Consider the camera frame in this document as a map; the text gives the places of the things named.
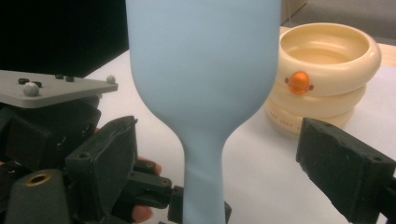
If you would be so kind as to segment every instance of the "hole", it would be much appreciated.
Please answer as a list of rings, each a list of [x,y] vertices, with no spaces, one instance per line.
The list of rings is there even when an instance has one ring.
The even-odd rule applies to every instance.
[[[151,162],[151,161],[149,161],[149,162],[146,163],[146,166],[147,166],[148,168],[151,168],[151,167],[154,166],[154,163]]]
[[[47,182],[49,179],[50,175],[47,174],[35,175],[27,180],[26,185],[28,187],[37,186]]]
[[[165,185],[165,186],[168,186],[168,185],[169,185],[169,181],[168,181],[167,179],[162,180],[161,183],[162,183],[163,185]]]
[[[85,158],[88,158],[89,156],[90,156],[90,153],[88,153],[88,152],[83,152],[83,153],[78,155],[78,157],[80,159],[85,159]]]
[[[87,135],[91,132],[91,129],[92,129],[92,125],[91,125],[91,124],[88,124],[88,125],[84,128],[84,130],[82,130],[81,136],[82,136],[82,137],[87,136]]]
[[[374,157],[373,159],[374,159],[375,161],[382,161],[382,159],[379,158],[379,157]]]

